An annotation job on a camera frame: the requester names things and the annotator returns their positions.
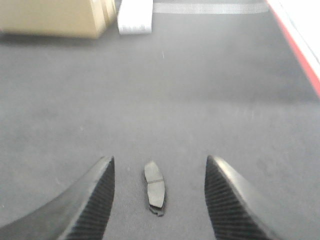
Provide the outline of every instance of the black car part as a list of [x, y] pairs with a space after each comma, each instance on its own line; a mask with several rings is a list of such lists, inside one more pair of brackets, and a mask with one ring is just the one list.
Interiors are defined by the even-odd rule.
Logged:
[[320, 228], [270, 201], [219, 157], [208, 156], [205, 201], [217, 240], [318, 240]]
[[166, 188], [164, 177], [154, 161], [150, 161], [144, 166], [144, 177], [149, 208], [151, 212], [161, 217], [165, 213]]
[[0, 228], [1, 240], [101, 240], [115, 193], [115, 161], [101, 158], [58, 197]]

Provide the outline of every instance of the gray carpet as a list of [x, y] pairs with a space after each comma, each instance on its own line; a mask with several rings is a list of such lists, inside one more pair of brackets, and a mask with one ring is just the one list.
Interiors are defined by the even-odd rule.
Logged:
[[[0, 225], [115, 156], [105, 239], [212, 240], [208, 154], [320, 219], [320, 104], [270, 12], [155, 14], [150, 35], [0, 36]], [[148, 210], [144, 164], [167, 185]]]

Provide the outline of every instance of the cardboard box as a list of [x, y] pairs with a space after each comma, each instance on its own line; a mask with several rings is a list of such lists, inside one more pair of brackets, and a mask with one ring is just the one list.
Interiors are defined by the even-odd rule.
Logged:
[[114, 18], [112, 4], [114, 0], [0, 0], [0, 28], [11, 34], [98, 38]]
[[117, 9], [114, 0], [101, 0], [102, 9], [104, 14], [104, 19], [106, 26], [108, 27], [112, 24], [117, 18]]

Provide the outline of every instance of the red stripe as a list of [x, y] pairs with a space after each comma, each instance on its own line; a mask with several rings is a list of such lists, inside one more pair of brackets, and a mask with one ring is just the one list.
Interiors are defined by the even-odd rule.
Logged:
[[294, 52], [295, 57], [297, 58], [297, 60], [300, 63], [304, 73], [306, 74], [306, 76], [309, 79], [311, 85], [313, 86], [314, 91], [316, 92], [316, 94], [320, 98], [320, 80], [319, 80], [318, 76], [316, 75], [315, 71], [313, 70], [313, 68], [308, 63], [306, 57], [304, 56], [304, 54], [302, 53], [302, 51], [298, 47], [298, 45], [295, 42], [294, 38], [288, 32], [286, 26], [284, 25], [284, 23], [281, 21], [281, 19], [279, 18], [279, 16], [277, 15], [277, 13], [274, 10], [273, 10], [273, 14], [274, 14], [275, 18], [277, 19], [277, 22], [278, 22], [278, 24], [279, 24], [279, 26], [280, 26], [280, 28], [281, 28], [286, 40], [288, 41], [292, 51]]

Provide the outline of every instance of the brake pad friction material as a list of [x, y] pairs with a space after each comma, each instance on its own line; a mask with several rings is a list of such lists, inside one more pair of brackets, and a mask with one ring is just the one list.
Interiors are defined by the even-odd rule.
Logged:
[[159, 217], [164, 215], [166, 188], [162, 173], [154, 161], [144, 166], [144, 176], [147, 184], [149, 208]]

